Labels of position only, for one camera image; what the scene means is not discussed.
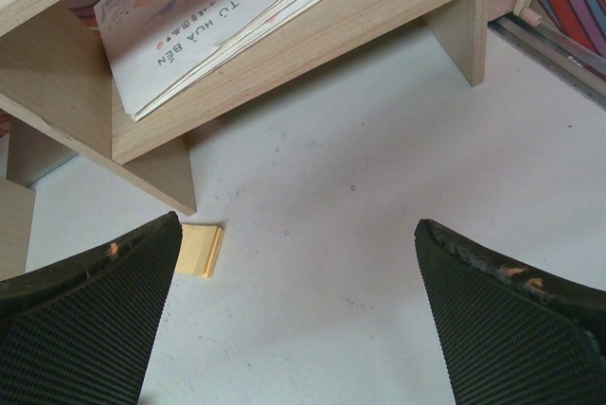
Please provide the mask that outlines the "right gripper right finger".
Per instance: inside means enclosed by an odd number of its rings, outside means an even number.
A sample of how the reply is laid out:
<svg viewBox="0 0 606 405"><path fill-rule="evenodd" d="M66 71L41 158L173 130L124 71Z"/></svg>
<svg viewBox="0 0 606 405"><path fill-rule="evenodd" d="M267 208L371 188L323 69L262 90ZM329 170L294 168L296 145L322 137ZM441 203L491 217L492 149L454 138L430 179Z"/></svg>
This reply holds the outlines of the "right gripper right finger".
<svg viewBox="0 0 606 405"><path fill-rule="evenodd" d="M604 291L434 220L415 249L456 403L604 403Z"/></svg>

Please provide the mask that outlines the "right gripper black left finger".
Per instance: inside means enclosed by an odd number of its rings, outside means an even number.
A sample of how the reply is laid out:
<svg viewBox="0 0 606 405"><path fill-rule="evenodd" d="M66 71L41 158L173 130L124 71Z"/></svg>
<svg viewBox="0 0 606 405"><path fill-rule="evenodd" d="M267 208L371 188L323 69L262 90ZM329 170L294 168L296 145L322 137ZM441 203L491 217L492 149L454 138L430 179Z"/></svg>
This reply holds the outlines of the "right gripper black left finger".
<svg viewBox="0 0 606 405"><path fill-rule="evenodd" d="M168 212L2 281L2 403L137 403L182 238Z"/></svg>

